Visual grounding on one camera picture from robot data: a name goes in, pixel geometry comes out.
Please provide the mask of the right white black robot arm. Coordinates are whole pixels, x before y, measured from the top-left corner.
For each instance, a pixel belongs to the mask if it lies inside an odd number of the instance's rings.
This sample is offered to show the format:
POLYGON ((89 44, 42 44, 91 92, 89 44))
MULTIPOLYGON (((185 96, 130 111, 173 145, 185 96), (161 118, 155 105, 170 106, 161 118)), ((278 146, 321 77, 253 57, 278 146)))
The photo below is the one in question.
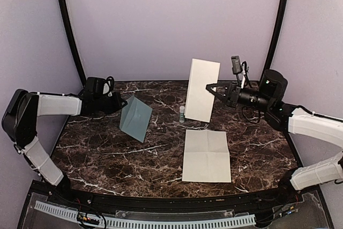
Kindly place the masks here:
MULTIPOLYGON (((206 90, 228 107, 241 105, 262 112, 267 124, 277 131, 305 135, 342 147, 342 120, 283 102, 287 85, 281 73, 268 69, 257 90, 240 87, 237 83, 208 84, 206 90)), ((287 171, 273 199, 285 204, 295 191, 331 181, 342 183, 342 152, 316 164, 287 171)))

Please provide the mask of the beige ornate letter paper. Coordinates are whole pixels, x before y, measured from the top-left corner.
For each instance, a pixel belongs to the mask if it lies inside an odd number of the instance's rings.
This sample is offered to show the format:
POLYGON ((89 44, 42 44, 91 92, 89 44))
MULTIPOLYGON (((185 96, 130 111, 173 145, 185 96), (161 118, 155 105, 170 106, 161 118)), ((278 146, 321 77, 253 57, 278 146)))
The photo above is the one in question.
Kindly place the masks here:
POLYGON ((218 62, 192 59, 185 103, 187 119, 210 122, 214 95, 206 89, 206 85, 218 82, 219 70, 218 62))

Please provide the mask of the teal paper envelope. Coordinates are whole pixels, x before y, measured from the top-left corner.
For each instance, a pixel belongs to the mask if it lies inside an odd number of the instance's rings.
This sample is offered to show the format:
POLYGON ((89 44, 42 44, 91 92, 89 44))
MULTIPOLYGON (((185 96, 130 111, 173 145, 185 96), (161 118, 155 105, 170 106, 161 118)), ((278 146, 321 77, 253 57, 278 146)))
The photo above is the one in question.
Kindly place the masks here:
POLYGON ((127 102, 121 112, 120 130, 143 143, 153 109, 134 95, 127 102))

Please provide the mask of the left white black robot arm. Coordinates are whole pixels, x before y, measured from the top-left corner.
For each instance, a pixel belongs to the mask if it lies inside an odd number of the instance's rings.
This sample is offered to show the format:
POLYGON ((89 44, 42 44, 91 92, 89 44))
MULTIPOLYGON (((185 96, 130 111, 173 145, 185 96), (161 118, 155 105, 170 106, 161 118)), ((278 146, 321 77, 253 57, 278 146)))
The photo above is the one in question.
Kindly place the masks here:
POLYGON ((64 205, 72 205, 75 192, 70 180, 52 161, 38 139, 36 130, 40 116, 78 116, 96 112, 115 113, 128 103, 114 90, 114 78, 89 77, 79 94, 29 92, 17 89, 3 115, 2 128, 28 164, 50 185, 57 187, 55 197, 64 205))

